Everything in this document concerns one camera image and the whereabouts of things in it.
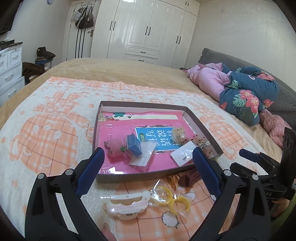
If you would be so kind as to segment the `person's right hand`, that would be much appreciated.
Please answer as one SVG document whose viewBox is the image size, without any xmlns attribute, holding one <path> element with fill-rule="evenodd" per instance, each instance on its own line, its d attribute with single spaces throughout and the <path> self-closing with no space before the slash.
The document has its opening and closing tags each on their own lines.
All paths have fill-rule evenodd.
<svg viewBox="0 0 296 241">
<path fill-rule="evenodd" d="M 277 217 L 281 215 L 289 206 L 290 201 L 285 198 L 281 198 L 279 200 L 273 200 L 274 204 L 273 212 L 271 214 L 272 217 Z"/>
</svg>

